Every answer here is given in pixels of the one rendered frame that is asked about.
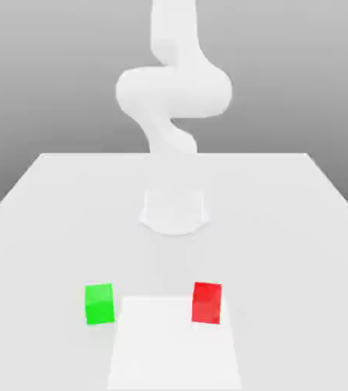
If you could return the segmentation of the small red cube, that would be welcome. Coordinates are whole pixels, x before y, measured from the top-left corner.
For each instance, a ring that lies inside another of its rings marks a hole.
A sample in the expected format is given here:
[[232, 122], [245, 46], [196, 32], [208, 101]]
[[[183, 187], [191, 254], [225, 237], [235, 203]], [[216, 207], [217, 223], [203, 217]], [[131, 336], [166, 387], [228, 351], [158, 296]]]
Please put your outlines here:
[[206, 324], [220, 323], [222, 285], [195, 282], [192, 296], [192, 321]]

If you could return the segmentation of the small green cube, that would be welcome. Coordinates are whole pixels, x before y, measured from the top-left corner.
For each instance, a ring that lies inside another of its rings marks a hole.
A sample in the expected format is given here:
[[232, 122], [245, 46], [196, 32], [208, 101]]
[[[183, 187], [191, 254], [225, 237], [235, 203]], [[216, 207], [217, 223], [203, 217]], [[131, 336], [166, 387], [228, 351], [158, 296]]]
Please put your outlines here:
[[88, 325], [114, 323], [114, 297], [111, 283], [85, 286], [85, 319]]

